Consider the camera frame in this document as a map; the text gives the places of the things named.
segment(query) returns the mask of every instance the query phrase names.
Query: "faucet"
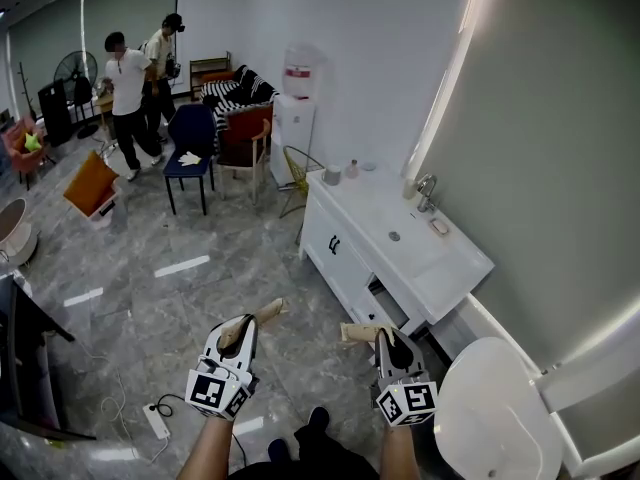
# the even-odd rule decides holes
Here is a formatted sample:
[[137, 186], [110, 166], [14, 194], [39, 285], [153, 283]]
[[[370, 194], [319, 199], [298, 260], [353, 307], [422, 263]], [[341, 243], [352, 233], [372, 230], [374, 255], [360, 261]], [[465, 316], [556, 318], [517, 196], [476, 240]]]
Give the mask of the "faucet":
[[420, 213], [424, 213], [428, 211], [429, 213], [434, 213], [436, 211], [436, 205], [431, 201], [431, 194], [433, 193], [433, 189], [436, 188], [436, 183], [438, 182], [438, 177], [435, 174], [425, 174], [420, 180], [417, 182], [417, 190], [418, 193], [422, 194], [422, 199], [418, 204], [418, 211]]

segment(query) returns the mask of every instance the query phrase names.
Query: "pink armchair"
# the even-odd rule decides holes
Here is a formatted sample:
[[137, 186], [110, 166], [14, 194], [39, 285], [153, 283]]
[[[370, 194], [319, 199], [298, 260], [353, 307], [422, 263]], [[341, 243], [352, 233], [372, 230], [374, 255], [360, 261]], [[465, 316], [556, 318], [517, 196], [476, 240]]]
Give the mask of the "pink armchair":
[[[42, 148], [32, 153], [27, 151], [24, 147], [27, 133], [32, 135], [37, 133]], [[23, 117], [2, 134], [2, 142], [4, 142], [4, 147], [11, 159], [11, 166], [18, 171], [20, 182], [22, 182], [22, 173], [24, 173], [27, 190], [29, 190], [29, 173], [37, 169], [43, 158], [55, 163], [46, 154], [43, 137], [44, 130], [36, 127], [31, 117]]]

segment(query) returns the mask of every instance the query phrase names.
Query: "white t-shirt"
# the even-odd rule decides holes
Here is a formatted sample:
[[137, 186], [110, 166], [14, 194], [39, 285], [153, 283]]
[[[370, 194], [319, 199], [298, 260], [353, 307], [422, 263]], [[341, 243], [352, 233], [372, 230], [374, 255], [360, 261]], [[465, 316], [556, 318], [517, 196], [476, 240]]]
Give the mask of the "white t-shirt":
[[167, 56], [171, 53], [171, 39], [167, 40], [162, 35], [162, 29], [159, 29], [151, 36], [144, 49], [144, 54], [148, 59], [155, 60], [158, 70], [158, 79], [167, 76], [165, 66], [167, 64]]
[[113, 115], [133, 114], [142, 103], [145, 69], [151, 61], [138, 50], [127, 48], [119, 60], [109, 59], [104, 70], [113, 82]]

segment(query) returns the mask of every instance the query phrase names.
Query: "black pants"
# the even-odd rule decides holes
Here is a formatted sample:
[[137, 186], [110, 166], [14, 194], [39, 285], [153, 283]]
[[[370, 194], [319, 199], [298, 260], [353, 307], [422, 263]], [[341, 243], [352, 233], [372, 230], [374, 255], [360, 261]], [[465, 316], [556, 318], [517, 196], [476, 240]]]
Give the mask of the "black pants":
[[300, 444], [300, 460], [287, 463], [259, 462], [236, 471], [229, 480], [377, 480], [367, 459], [344, 448], [324, 432], [308, 426], [295, 434]]
[[144, 119], [142, 108], [133, 114], [124, 116], [113, 116], [113, 125], [116, 128], [116, 138], [118, 145], [124, 154], [129, 169], [140, 169], [140, 162], [136, 157], [136, 150], [133, 148], [133, 139], [149, 156], [158, 156], [162, 153], [162, 148], [158, 141], [147, 132], [147, 122]]
[[158, 140], [158, 127], [160, 126], [160, 114], [164, 116], [167, 123], [176, 113], [173, 106], [173, 98], [171, 97], [171, 87], [166, 78], [158, 80], [158, 96], [155, 98], [151, 95], [151, 82], [145, 82], [142, 89], [144, 94], [144, 106], [147, 113], [147, 122], [149, 123], [149, 134]]

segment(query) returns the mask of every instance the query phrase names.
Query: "power strip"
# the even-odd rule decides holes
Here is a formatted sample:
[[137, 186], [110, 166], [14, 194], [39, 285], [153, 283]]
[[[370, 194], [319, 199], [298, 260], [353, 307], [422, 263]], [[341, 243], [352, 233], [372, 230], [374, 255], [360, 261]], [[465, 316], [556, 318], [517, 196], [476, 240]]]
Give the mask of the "power strip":
[[156, 433], [156, 436], [158, 436], [158, 439], [169, 439], [171, 434], [169, 433], [169, 429], [165, 425], [162, 416], [158, 412], [157, 407], [154, 404], [149, 404], [145, 405], [142, 410], [149, 420], [151, 428]]

